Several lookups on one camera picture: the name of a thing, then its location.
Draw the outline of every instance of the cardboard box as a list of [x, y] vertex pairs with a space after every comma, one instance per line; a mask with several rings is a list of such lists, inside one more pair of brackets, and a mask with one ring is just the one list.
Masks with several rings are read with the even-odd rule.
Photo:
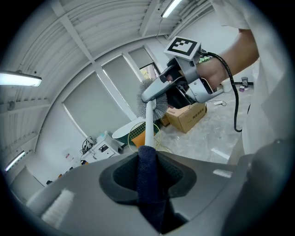
[[187, 133], [207, 112], [205, 103], [194, 103], [181, 109], [168, 108], [166, 116], [174, 127]]
[[164, 116], [160, 119], [160, 123], [161, 123], [162, 125], [164, 125], [164, 126], [167, 126], [167, 125], [170, 124], [170, 122], [169, 122], [169, 120], [168, 120], [168, 118], [167, 118], [166, 115], [164, 115]]

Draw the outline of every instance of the forearm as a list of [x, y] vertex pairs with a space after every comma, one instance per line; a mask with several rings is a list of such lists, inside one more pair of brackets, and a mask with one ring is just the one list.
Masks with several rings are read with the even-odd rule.
[[[234, 43], [227, 50], [220, 53], [219, 56], [226, 61], [232, 75], [241, 72], [253, 64], [258, 59], [259, 54], [252, 32], [250, 30], [239, 30], [239, 34]], [[209, 75], [207, 73], [209, 68], [211, 68], [211, 73], [215, 73], [215, 75]], [[216, 58], [198, 64], [197, 69], [201, 77], [215, 76], [216, 80], [219, 80], [219, 82], [229, 77], [225, 68]]]

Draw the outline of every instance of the gray bristles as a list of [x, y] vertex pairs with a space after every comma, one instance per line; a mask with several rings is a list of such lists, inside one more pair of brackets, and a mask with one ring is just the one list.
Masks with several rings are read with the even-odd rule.
[[[141, 117], [146, 117], [146, 107], [147, 104], [142, 101], [142, 93], [153, 83], [153, 79], [145, 79], [142, 81], [140, 85], [140, 93], [137, 95], [137, 106], [138, 112]], [[163, 93], [161, 96], [156, 98], [157, 106], [156, 109], [153, 111], [153, 120], [158, 120], [162, 118], [168, 108], [167, 96]]]

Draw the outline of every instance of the white desk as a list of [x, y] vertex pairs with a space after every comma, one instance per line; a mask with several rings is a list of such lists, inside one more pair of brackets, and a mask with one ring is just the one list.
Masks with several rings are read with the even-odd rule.
[[96, 142], [97, 143], [91, 148], [90, 152], [88, 151], [85, 153], [81, 160], [91, 163], [98, 160], [107, 159], [111, 156], [119, 155], [118, 149], [122, 149], [119, 142], [112, 139], [106, 132], [104, 136], [99, 136], [96, 139]]

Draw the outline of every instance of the round bristle brush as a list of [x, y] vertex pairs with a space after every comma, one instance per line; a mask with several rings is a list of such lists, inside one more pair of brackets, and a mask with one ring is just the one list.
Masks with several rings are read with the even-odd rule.
[[142, 101], [143, 92], [153, 83], [153, 79], [145, 79], [140, 85], [140, 92], [137, 96], [138, 112], [146, 119], [145, 145], [154, 147], [153, 141], [153, 122], [162, 118], [168, 108], [167, 96], [165, 93], [147, 103]]

